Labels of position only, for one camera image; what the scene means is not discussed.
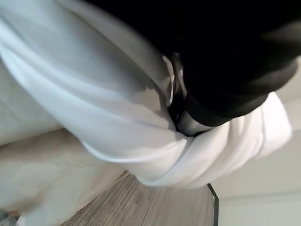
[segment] wooden surface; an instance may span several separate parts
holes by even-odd
[[[197,190],[151,188],[127,176],[62,226],[213,226],[214,199]]]

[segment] white wall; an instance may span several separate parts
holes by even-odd
[[[219,226],[301,225],[301,193],[222,200]]]

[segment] black garment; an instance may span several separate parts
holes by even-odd
[[[301,3],[253,0],[86,0],[135,28],[163,53],[179,52],[185,107],[218,126],[260,106],[295,73],[300,40],[265,34],[301,18]]]

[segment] white fabric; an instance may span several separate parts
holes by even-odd
[[[59,129],[0,61],[0,145]]]
[[[0,53],[14,78],[93,155],[122,164],[146,185],[203,186],[291,136],[274,93],[196,138],[176,132],[160,54],[85,3],[2,0],[0,15]]]

